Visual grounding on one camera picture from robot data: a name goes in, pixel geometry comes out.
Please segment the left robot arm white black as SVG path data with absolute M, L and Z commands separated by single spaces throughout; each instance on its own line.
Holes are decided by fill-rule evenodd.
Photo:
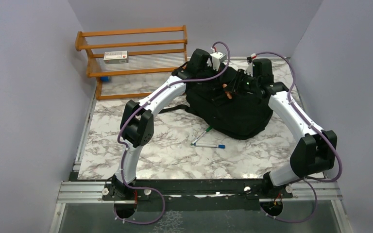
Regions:
M 188 83 L 211 81 L 222 75 L 231 61 L 230 51 L 211 54 L 196 49 L 191 58 L 173 70 L 168 79 L 154 92 L 138 102 L 126 103 L 118 143 L 124 149 L 119 168 L 111 178 L 111 186 L 121 199 L 128 199 L 138 190 L 136 167 L 143 147 L 154 134 L 154 118 L 175 98 L 185 93 Z

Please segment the copper orange pen case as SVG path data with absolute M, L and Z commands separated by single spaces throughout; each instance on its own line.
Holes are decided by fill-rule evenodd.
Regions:
M 227 87 L 227 84 L 223 84 L 222 85 L 222 87 L 225 89 L 226 87 Z M 231 94 L 231 92 L 228 92 L 228 91 L 225 91 L 225 94 L 226 94 L 226 96 L 228 97 L 228 99 L 232 99 L 232 94 Z

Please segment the black student backpack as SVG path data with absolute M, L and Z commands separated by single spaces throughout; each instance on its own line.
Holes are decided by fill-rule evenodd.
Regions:
M 266 128 L 273 111 L 267 100 L 253 94 L 232 94 L 229 99 L 222 85 L 229 84 L 236 74 L 237 70 L 228 67 L 216 79 L 187 83 L 186 100 L 189 106 L 179 104 L 163 109 L 160 113 L 185 110 L 228 137 L 239 140 L 254 137 Z

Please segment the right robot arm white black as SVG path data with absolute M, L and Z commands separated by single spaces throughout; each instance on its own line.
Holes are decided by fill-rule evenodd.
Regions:
M 337 136 L 325 131 L 306 115 L 282 82 L 275 82 L 270 59 L 247 58 L 246 69 L 239 69 L 232 90 L 255 94 L 282 119 L 298 143 L 285 165 L 264 175 L 261 192 L 268 198 L 280 192 L 280 186 L 308 175 L 330 170 L 336 160 Z

